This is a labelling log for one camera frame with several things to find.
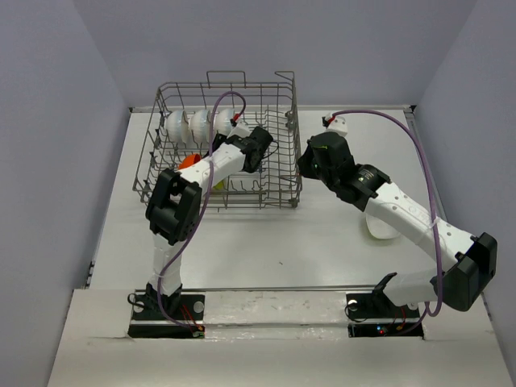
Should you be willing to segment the orange bowl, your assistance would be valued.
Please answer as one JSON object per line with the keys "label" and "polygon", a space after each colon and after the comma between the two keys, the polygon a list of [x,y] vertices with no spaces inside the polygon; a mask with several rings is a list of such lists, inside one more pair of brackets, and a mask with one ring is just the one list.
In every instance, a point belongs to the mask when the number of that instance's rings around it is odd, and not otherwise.
{"label": "orange bowl", "polygon": [[196,163],[198,163],[201,159],[202,159],[202,156],[197,153],[190,154],[184,158],[184,160],[179,164],[178,168],[179,169],[189,168],[192,165],[195,165]]}

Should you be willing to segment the grey wire dish rack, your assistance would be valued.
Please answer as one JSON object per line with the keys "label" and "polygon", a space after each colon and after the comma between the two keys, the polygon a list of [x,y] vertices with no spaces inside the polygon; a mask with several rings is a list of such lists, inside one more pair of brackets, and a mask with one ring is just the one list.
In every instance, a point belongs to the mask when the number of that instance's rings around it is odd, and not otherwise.
{"label": "grey wire dish rack", "polygon": [[302,191],[297,167],[301,141],[294,73],[277,71],[272,81],[252,81],[245,72],[230,70],[209,71],[203,81],[167,81],[157,88],[132,184],[142,203],[150,199],[162,170],[177,168],[190,154],[204,156],[208,151],[209,140],[196,144],[190,129],[185,144],[171,142],[164,128],[166,117],[175,110],[185,110],[189,123],[196,111],[210,110],[211,118],[215,118],[227,108],[235,110],[233,119],[246,122],[251,130],[256,126],[267,130],[273,143],[256,172],[235,173],[223,180],[224,189],[213,191],[210,207],[298,205]]}

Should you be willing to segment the lime green bowl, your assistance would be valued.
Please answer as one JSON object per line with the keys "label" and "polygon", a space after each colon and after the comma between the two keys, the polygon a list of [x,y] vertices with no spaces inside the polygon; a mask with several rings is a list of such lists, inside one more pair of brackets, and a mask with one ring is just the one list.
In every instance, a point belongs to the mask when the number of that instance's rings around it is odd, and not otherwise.
{"label": "lime green bowl", "polygon": [[222,190],[224,189],[224,182],[220,181],[219,183],[215,184],[212,188],[212,190]]}

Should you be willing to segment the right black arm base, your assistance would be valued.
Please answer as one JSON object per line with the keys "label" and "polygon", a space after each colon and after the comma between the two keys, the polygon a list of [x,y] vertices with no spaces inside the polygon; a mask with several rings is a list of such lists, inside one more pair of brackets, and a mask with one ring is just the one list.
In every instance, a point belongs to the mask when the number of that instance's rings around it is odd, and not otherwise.
{"label": "right black arm base", "polygon": [[385,295],[385,287],[396,273],[385,276],[369,293],[348,293],[343,308],[351,338],[424,338],[421,314],[408,305],[396,306]]}

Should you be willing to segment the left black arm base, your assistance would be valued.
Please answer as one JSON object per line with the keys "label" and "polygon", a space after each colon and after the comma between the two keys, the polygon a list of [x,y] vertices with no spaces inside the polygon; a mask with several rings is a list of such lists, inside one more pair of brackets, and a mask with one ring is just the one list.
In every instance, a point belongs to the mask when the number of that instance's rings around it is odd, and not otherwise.
{"label": "left black arm base", "polygon": [[133,339],[204,339],[206,328],[204,293],[183,292],[161,295],[147,285],[127,295],[131,317],[127,334]]}

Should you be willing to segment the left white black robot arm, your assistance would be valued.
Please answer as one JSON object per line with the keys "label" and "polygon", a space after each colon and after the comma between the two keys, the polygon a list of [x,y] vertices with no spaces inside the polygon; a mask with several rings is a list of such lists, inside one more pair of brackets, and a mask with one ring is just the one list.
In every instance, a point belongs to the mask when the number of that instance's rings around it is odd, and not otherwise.
{"label": "left white black robot arm", "polygon": [[212,188],[238,172],[256,172],[273,137],[262,127],[217,134],[205,157],[184,169],[158,176],[145,218],[152,232],[153,273],[146,284],[146,305],[172,320],[181,300],[181,256],[206,212]]}

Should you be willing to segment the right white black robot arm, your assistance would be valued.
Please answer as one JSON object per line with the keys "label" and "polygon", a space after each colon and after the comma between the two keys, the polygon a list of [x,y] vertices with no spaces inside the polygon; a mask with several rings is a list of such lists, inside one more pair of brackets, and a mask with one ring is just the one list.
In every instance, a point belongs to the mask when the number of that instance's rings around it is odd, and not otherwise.
{"label": "right white black robot arm", "polygon": [[298,166],[303,177],[320,180],[341,201],[391,226],[430,258],[435,257],[435,245],[440,245],[443,283],[437,283],[435,268],[390,273],[371,296],[377,314],[389,316],[400,306],[437,300],[454,310],[467,311],[493,279],[495,238],[486,232],[471,235],[441,218],[432,220],[424,207],[381,170],[357,164],[341,135],[328,131],[312,136]]}

